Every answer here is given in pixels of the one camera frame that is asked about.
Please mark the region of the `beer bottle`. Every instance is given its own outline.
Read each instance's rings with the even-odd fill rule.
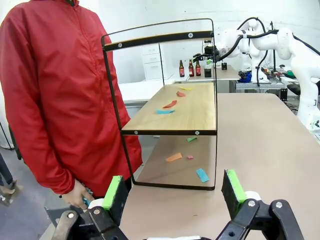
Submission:
[[[179,74],[180,74],[180,77],[184,77],[185,76],[185,68],[184,68],[184,65],[182,63],[182,60],[180,60]]]
[[[195,75],[196,76],[201,76],[201,66],[199,64],[199,61],[196,61],[195,65]]]
[[[192,60],[189,60],[189,76],[194,77],[195,76],[195,70],[194,66],[192,65]]]

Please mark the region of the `white drawer cabinet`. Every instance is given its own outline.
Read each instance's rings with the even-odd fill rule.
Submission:
[[[165,54],[165,46],[160,46],[161,58],[158,44],[151,44],[141,47],[142,61],[145,79],[147,81],[162,79],[161,60],[163,77],[168,79],[173,75],[170,56]]]

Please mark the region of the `red paper piece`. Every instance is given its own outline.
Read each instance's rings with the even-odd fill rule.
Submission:
[[[173,100],[170,104],[164,106],[163,108],[164,109],[172,108],[174,105],[177,104],[177,102],[178,102],[177,100]]]
[[[177,92],[176,92],[176,95],[177,95],[178,97],[185,97],[185,96],[186,96],[183,92],[180,92],[180,91],[177,91]]]

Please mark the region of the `blue paper piece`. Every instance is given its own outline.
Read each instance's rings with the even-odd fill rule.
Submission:
[[[208,182],[210,180],[208,175],[202,168],[199,168],[198,170],[196,170],[196,174],[198,174],[201,182],[203,183]]]
[[[175,110],[157,110],[156,113],[157,114],[171,114],[173,113]]]

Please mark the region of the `drawer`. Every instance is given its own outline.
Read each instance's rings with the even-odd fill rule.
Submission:
[[[148,55],[148,54],[158,54],[159,53],[159,46],[158,44],[150,44],[146,46],[141,47],[142,50],[142,55]]]
[[[144,64],[160,62],[160,53],[142,55],[142,61]]]
[[[144,64],[145,76],[146,79],[162,79],[161,63],[152,62]],[[163,66],[163,76],[164,78],[168,77],[167,70]]]

